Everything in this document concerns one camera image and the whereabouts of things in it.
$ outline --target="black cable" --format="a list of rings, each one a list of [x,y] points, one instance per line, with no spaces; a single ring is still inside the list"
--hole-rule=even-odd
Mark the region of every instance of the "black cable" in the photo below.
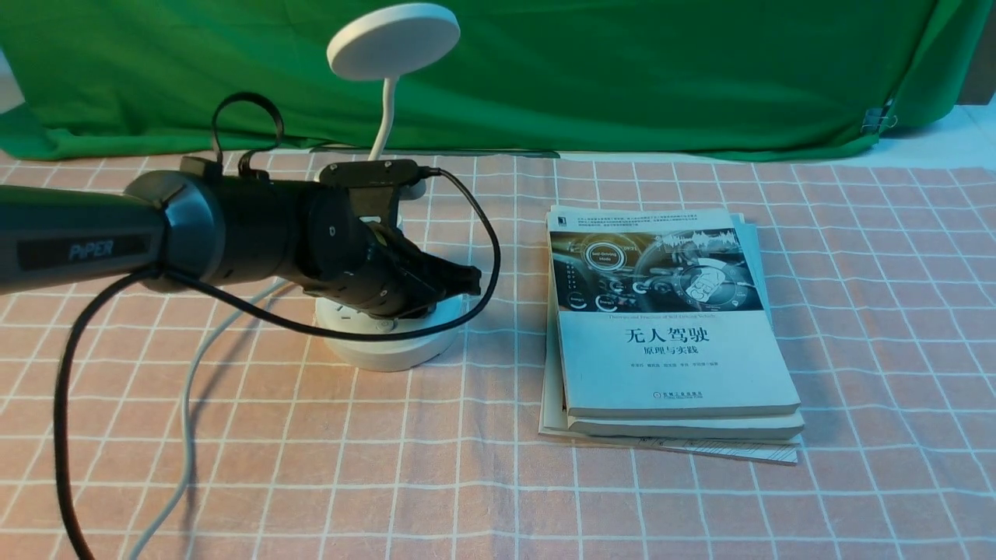
[[[494,250],[494,268],[491,271],[491,279],[488,282],[487,288],[484,290],[484,294],[481,296],[481,300],[470,311],[456,319],[453,319],[452,321],[448,321],[434,327],[427,327],[425,329],[418,329],[416,331],[409,331],[406,333],[360,335],[355,333],[331,331],[285,319],[284,317],[256,307],[255,305],[237,296],[233,296],[228,292],[215,288],[214,286],[211,286],[210,284],[202,282],[196,278],[189,277],[177,271],[163,271],[159,268],[143,269],[127,275],[125,278],[122,278],[105,288],[100,294],[97,295],[97,297],[94,298],[93,301],[90,302],[89,305],[87,305],[87,307],[80,313],[80,316],[77,317],[76,321],[73,323],[73,328],[70,330],[69,337],[66,341],[66,350],[63,352],[62,359],[59,363],[59,372],[56,377],[55,402],[53,404],[55,477],[56,493],[59,498],[59,511],[62,515],[63,526],[66,528],[66,534],[69,537],[70,544],[72,544],[73,550],[81,560],[93,560],[94,555],[90,551],[90,547],[87,545],[86,538],[83,536],[83,529],[80,527],[80,520],[77,518],[76,508],[73,505],[73,485],[69,470],[69,385],[70,377],[73,372],[73,357],[76,353],[76,348],[79,346],[80,339],[83,337],[83,333],[87,329],[87,326],[90,324],[91,320],[93,320],[94,316],[96,316],[101,310],[101,308],[103,308],[108,301],[128,286],[137,284],[142,280],[165,275],[184,284],[190,289],[216,298],[219,301],[227,303],[228,305],[244,313],[256,317],[257,319],[284,327],[297,333],[316,337],[333,338],[354,342],[389,342],[420,338],[459,327],[479,315],[494,295],[495,289],[498,286],[498,278],[501,270],[501,242],[498,240],[498,235],[495,233],[494,227],[491,225],[491,221],[484,213],[484,210],[477,202],[477,199],[474,198],[474,195],[470,192],[466,185],[460,181],[460,179],[449,171],[439,169],[437,167],[428,168],[426,171],[430,176],[446,177],[453,183],[454,186],[456,186],[457,189],[460,190],[463,196],[467,199],[467,202],[474,209],[474,213],[477,214],[477,217],[480,218],[481,223],[484,225],[484,229],[487,231],[488,237],[491,240],[491,247]]]
[[[56,493],[59,497],[59,511],[62,514],[63,525],[66,527],[66,534],[69,536],[70,544],[73,545],[73,550],[76,551],[76,555],[81,560],[92,560],[94,554],[87,545],[83,529],[80,528],[80,520],[76,517],[76,509],[73,506],[73,484],[69,472],[69,384],[70,374],[73,372],[73,355],[76,353],[76,348],[79,346],[87,326],[105,304],[128,286],[159,274],[160,271],[157,268],[139,270],[111,284],[98,294],[73,323],[69,338],[66,340],[66,350],[59,362],[55,402],[52,406]]]
[[[221,115],[221,111],[223,109],[225,109],[229,105],[232,105],[233,103],[238,103],[240,101],[252,103],[257,107],[263,109],[263,111],[266,111],[267,114],[270,116],[270,119],[273,119],[273,126],[274,128],[276,128],[276,137],[273,140],[273,145],[262,149],[250,149],[245,153],[243,153],[242,157],[239,158],[239,163],[238,163],[239,176],[241,176],[242,178],[249,178],[254,176],[265,178],[269,176],[269,174],[266,171],[262,169],[257,170],[252,168],[251,166],[252,156],[262,151],[269,151],[271,149],[280,147],[280,144],[283,143],[284,141],[284,118],[283,116],[280,115],[280,110],[277,109],[277,106],[274,105],[273,102],[268,100],[267,98],[254,92],[239,92],[237,94],[232,94],[227,98],[225,98],[224,100],[222,100],[221,103],[218,104],[217,109],[214,110],[214,116],[211,118],[211,150],[214,151],[214,157],[217,160],[218,165],[221,165],[223,167],[225,164],[224,161],[225,156],[224,152],[221,149],[221,141],[218,139],[218,117]]]

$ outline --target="green backdrop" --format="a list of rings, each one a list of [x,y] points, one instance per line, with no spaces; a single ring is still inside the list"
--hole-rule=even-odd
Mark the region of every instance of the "green backdrop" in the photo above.
[[[27,100],[17,157],[209,147],[217,104],[271,98],[290,146],[369,146],[379,84],[325,49],[373,0],[4,0],[0,48]],[[401,80],[388,149],[690,151],[753,160],[865,149],[882,121],[954,105],[992,0],[451,0],[457,48]],[[222,117],[266,144],[262,111]]]

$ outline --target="book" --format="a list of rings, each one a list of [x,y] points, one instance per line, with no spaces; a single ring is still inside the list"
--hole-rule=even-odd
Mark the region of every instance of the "book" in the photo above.
[[[767,286],[764,281],[764,266],[761,247],[757,238],[757,227],[744,221],[740,214],[731,216],[734,229],[740,239],[744,258],[754,274],[755,285],[761,298],[765,315],[771,323],[771,309]],[[719,419],[661,419],[661,420],[607,420],[568,417],[568,428],[588,435],[632,437],[690,437],[715,439],[749,439],[784,443],[802,432],[805,421],[802,414],[795,411],[791,415],[768,417],[736,417]]]
[[[550,299],[569,418],[644,427],[799,419],[763,276],[735,221],[722,209],[551,209]]]
[[[767,317],[771,318],[771,311],[768,308],[768,293],[763,274],[763,263],[760,255],[760,246],[757,239],[757,228],[753,224],[746,223],[743,216],[733,214],[734,227],[742,239],[744,254],[751,265],[751,269],[757,274],[757,286],[765,307]],[[553,276],[550,277],[550,293],[554,293]],[[691,429],[672,430],[676,425],[688,427],[694,426],[700,420],[602,420],[602,419],[578,419],[569,418],[564,406],[564,388],[561,372],[559,337],[557,333],[557,303],[554,298],[550,298],[548,309],[548,333],[547,333],[547,359],[544,377],[543,396],[540,410],[539,433],[547,436],[570,438],[575,442],[588,445],[604,446],[633,446],[641,448],[656,448],[663,450],[683,450],[697,454],[709,454],[718,456],[741,457],[754,460],[771,461],[778,463],[794,464],[798,462],[796,446],[801,443],[797,436],[774,437],[773,432],[764,433],[764,438],[752,437],[751,426],[764,425],[767,421],[759,419],[700,419],[702,423],[712,427],[721,427],[726,431],[708,432],[700,431],[699,436]],[[586,424],[596,422],[599,428],[589,428]],[[625,435],[626,428],[631,425],[643,427],[646,430],[634,430],[631,434]],[[734,429],[739,429],[739,434],[743,439],[728,439]],[[797,433],[792,427],[784,433]],[[709,439],[707,434],[721,434],[721,438]]]
[[[556,322],[557,308],[553,299],[550,300],[548,307],[547,357],[543,377],[543,390],[540,397],[540,435],[566,439],[574,444],[585,446],[631,447],[750,459],[779,464],[799,463],[797,447],[801,443],[801,439],[798,436],[787,441],[738,441],[660,436],[599,436],[570,430],[568,428],[567,411],[564,407],[560,342],[557,336]]]

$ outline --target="white desk lamp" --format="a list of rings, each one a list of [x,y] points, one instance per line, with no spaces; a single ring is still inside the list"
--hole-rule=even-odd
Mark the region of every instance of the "white desk lamp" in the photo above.
[[[390,6],[354,20],[329,43],[332,71],[354,82],[383,80],[383,115],[369,160],[380,159],[394,120],[394,89],[398,80],[429,66],[456,46],[460,26],[456,16],[435,4]],[[421,319],[378,321],[319,298],[316,317],[321,327],[353,333],[408,332],[440,325],[460,316],[462,298],[440,302]],[[325,339],[341,359],[365,370],[397,372],[442,354],[456,340],[457,329],[400,342],[347,342]]]

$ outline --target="white cable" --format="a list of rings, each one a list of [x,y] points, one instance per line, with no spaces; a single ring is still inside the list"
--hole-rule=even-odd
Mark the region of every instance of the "white cable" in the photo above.
[[[387,145],[387,137],[390,136],[390,127],[394,123],[394,88],[397,86],[397,78],[387,78],[383,81],[383,114],[380,116],[380,130],[376,132],[376,140],[373,141],[371,154],[368,161],[380,159],[383,149]]]
[[[290,282],[286,280],[278,282],[277,284],[274,284],[273,286],[253,296],[252,299],[249,300],[249,303],[256,305],[266,299],[267,296],[270,296],[271,294],[287,287],[288,284],[290,284]],[[187,486],[190,484],[190,476],[193,473],[194,445],[196,444],[194,441],[193,426],[191,425],[190,418],[190,392],[193,388],[193,378],[197,374],[197,367],[200,366],[200,361],[204,359],[204,355],[207,354],[207,351],[211,348],[211,345],[218,340],[218,337],[220,337],[225,330],[231,327],[232,324],[238,320],[242,313],[242,311],[235,311],[229,315],[228,319],[225,319],[222,324],[218,325],[214,331],[211,332],[211,335],[201,343],[200,348],[197,349],[197,354],[194,355],[193,360],[190,362],[190,369],[187,371],[186,385],[183,387],[183,402],[180,405],[180,426],[183,430],[184,449],[183,474],[180,476],[179,482],[176,483],[176,490],[173,492],[173,496],[169,498],[169,501],[166,503],[165,507],[163,507],[162,511],[159,512],[159,515],[156,516],[155,520],[152,521],[151,524],[149,524],[148,528],[145,529],[140,537],[138,537],[138,541],[135,542],[134,546],[131,548],[131,552],[128,555],[130,560],[137,560],[142,549],[145,548],[145,545],[148,544],[148,541],[155,534],[155,531],[159,530],[159,526],[161,526],[166,518],[169,517],[169,514],[172,513],[173,508],[176,507],[177,503],[179,503],[180,498],[183,497],[183,493],[186,492]]]

